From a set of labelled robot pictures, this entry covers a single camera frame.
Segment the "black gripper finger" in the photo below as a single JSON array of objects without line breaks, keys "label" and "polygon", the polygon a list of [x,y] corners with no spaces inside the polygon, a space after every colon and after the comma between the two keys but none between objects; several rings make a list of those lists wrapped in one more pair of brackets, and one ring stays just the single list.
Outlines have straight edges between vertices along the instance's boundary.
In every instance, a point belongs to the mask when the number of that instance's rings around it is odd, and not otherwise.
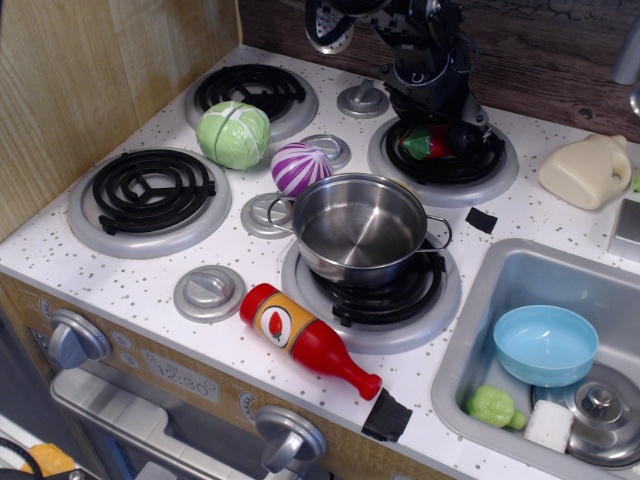
[{"label": "black gripper finger", "polygon": [[414,127],[430,120],[430,112],[405,95],[391,94],[389,99],[394,112],[405,125]]},{"label": "black gripper finger", "polygon": [[492,151],[490,128],[476,127],[466,122],[449,126],[447,141],[453,156],[474,156]]}]

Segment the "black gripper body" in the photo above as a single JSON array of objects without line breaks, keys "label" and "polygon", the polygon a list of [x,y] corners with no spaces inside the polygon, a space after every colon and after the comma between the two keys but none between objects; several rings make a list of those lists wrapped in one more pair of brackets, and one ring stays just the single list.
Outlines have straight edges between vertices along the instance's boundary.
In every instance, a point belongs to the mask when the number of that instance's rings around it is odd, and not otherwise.
[{"label": "black gripper body", "polygon": [[430,119],[466,122],[488,128],[489,117],[469,88],[470,73],[476,62],[448,59],[434,75],[411,72],[402,76],[394,64],[380,70],[385,88],[391,94],[403,94],[430,112]]}]

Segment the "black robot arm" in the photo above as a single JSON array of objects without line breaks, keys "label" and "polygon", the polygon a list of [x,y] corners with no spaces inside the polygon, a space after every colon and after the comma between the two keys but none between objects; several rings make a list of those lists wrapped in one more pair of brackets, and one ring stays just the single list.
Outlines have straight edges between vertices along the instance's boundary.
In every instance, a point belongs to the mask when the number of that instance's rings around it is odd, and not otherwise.
[{"label": "black robot arm", "polygon": [[488,116],[469,87],[479,62],[461,30],[463,6],[453,1],[307,1],[305,29],[317,50],[336,53],[354,25],[375,30],[393,60],[379,68],[393,110],[408,126],[447,124],[451,153],[475,153],[491,135]]}]

